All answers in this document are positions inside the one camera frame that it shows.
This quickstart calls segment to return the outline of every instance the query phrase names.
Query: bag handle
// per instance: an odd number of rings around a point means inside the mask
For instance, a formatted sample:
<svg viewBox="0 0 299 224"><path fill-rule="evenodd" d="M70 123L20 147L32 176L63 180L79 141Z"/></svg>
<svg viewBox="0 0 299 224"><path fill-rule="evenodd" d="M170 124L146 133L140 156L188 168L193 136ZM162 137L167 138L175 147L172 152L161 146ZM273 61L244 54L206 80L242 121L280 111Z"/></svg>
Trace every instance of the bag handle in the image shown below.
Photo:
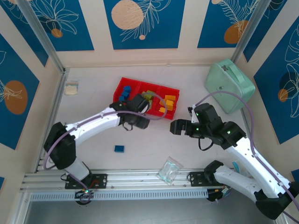
<svg viewBox="0 0 299 224"><path fill-rule="evenodd" d="M237 77L238 81L241 83L241 84L244 84L246 83L243 75L240 74L240 71L239 69L237 68L237 66L233 63L233 64L230 64L229 65L229 68L232 70L233 74Z"/></svg>

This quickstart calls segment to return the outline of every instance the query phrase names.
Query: metal bracket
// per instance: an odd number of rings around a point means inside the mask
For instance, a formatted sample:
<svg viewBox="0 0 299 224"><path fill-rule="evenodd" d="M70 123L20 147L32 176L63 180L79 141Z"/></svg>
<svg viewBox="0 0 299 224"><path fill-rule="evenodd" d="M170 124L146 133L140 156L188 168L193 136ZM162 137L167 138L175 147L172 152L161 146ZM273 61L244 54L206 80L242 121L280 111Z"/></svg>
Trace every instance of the metal bracket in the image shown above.
<svg viewBox="0 0 299 224"><path fill-rule="evenodd" d="M213 181L209 183L205 178L205 172L190 172L188 175L191 187L209 187L209 186L221 186L223 184Z"/></svg>
<svg viewBox="0 0 299 224"><path fill-rule="evenodd" d="M106 189L107 174L92 174L91 185L89 189ZM66 177L65 189L82 189L82 185L72 179L69 175Z"/></svg>

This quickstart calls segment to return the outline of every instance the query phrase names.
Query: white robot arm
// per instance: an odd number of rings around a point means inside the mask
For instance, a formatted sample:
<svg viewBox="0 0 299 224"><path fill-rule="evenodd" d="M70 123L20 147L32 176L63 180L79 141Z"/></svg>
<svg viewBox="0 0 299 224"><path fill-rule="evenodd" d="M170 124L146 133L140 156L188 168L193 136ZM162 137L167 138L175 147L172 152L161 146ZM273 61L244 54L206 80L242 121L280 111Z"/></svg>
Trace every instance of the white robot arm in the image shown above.
<svg viewBox="0 0 299 224"><path fill-rule="evenodd" d="M74 124L62 125L60 122L53 125L44 149L48 152L63 134L67 134L53 148L50 154L55 166L64 169L75 178L89 186L91 182L91 171L76 157L76 147L86 139L108 129L128 123L141 129L147 128L150 120L126 112L145 113L149 107L149 102L140 94L136 95L131 101L112 103L102 112L95 114L85 120Z"/></svg>
<svg viewBox="0 0 299 224"><path fill-rule="evenodd" d="M213 106L205 103L189 107L188 110L192 120L175 120L171 123L170 131L180 135L184 130L185 135L198 138L200 149L200 139L211 139L212 144L206 149L201 149L202 151L208 150L213 144L220 145L237 158L254 178L247 178L224 166L223 163L213 161L205 168L205 180L234 188L250 198L268 218L276 219L292 202L284 188L295 197L299 194L299 183L290 182L283 177L255 148L252 152L250 140L246 138L245 132L234 122L223 123Z"/></svg>

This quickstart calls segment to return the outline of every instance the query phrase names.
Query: plastic bag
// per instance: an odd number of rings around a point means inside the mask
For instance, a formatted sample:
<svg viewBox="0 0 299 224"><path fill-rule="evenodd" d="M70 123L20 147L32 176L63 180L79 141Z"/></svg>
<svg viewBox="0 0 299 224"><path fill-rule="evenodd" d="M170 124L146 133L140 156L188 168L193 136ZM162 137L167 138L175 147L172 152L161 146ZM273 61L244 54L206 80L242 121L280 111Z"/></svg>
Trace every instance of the plastic bag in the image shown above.
<svg viewBox="0 0 299 224"><path fill-rule="evenodd" d="M168 157L166 163L157 174L157 177L171 185L181 168L183 168L183 166L179 162Z"/></svg>

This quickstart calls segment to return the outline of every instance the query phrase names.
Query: mint green case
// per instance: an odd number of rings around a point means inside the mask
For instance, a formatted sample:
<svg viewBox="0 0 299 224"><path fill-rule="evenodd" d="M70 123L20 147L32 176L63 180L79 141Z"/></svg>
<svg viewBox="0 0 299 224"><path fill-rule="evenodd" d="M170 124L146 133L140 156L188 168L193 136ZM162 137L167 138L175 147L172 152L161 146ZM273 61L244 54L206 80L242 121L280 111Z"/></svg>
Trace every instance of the mint green case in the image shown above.
<svg viewBox="0 0 299 224"><path fill-rule="evenodd" d="M232 92L246 102L252 97L256 88L247 76L229 59L214 63L209 71L205 83L206 89L211 92ZM219 93L213 95L225 113L233 113L244 107L236 97Z"/></svg>

